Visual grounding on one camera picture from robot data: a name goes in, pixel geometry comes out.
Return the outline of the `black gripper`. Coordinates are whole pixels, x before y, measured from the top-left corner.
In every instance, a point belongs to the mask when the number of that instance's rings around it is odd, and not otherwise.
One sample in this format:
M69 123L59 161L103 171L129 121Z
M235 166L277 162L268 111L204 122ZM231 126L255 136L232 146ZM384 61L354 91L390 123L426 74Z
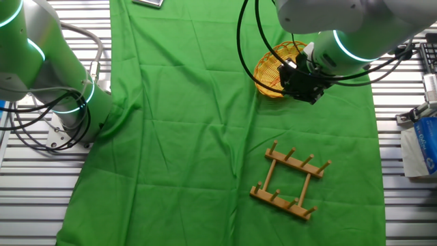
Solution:
M309 69L304 55L298 55L297 61L289 57L285 62L287 66L281 64L277 68L283 94L313 105L324 95L324 90L332 86L328 81L307 76Z

